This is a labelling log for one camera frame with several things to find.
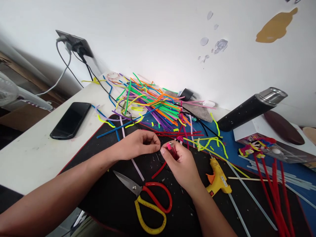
scissors blade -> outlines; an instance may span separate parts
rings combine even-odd
[[[130,178],[126,177],[125,175],[113,171],[116,177],[130,190],[132,191],[137,197],[141,194],[142,187],[135,183]]]

scissors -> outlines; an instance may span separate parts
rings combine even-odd
[[[130,190],[132,191],[137,199],[135,200],[135,206],[136,206],[136,211],[137,211],[137,216],[138,216],[138,220],[142,226],[142,228],[148,233],[148,234],[152,234],[152,235],[156,235],[156,234],[159,234],[161,233],[165,226],[166,226],[166,223],[167,223],[167,218],[166,218],[166,215],[165,213],[169,213],[171,211],[171,208],[172,208],[172,198],[171,198],[171,194],[169,192],[169,190],[167,189],[167,187],[165,185],[163,185],[162,183],[158,183],[158,182],[146,182],[144,186],[139,186],[137,183],[135,183],[134,181],[132,181],[130,178],[126,177],[125,175],[119,173],[119,172],[116,172],[116,171],[113,171],[114,174],[118,177],[118,179]],[[150,186],[159,186],[161,188],[163,188],[166,193],[168,194],[168,197],[169,197],[169,207],[168,209],[165,209],[161,204],[160,202],[157,200],[157,198],[154,196],[154,194],[150,191],[150,189],[148,187]],[[145,191],[149,194],[149,196],[151,197],[151,199],[154,201],[154,203],[157,205],[153,205],[149,202],[146,202],[145,200],[143,200],[140,196],[141,192],[142,191]],[[148,227],[143,218],[142,218],[142,214],[141,214],[141,210],[140,210],[140,207],[139,207],[139,203],[150,208],[150,209],[153,209],[154,211],[160,213],[163,217],[164,217],[164,221],[162,223],[162,225],[157,228],[157,229],[152,229],[150,227]]]

black thermos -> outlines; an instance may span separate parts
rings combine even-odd
[[[287,93],[280,89],[270,87],[259,94],[253,95],[229,114],[221,118],[217,122],[218,127],[224,132],[229,132],[276,107],[285,97],[287,97]]]

smartphone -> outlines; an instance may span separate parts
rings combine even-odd
[[[73,102],[63,117],[60,119],[50,137],[58,140],[73,138],[82,121],[85,119],[91,104],[83,102]]]

yellow paint stain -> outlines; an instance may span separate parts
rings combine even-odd
[[[286,34],[286,27],[291,23],[293,15],[298,11],[294,8],[289,13],[278,13],[257,34],[256,41],[259,43],[273,43]]]

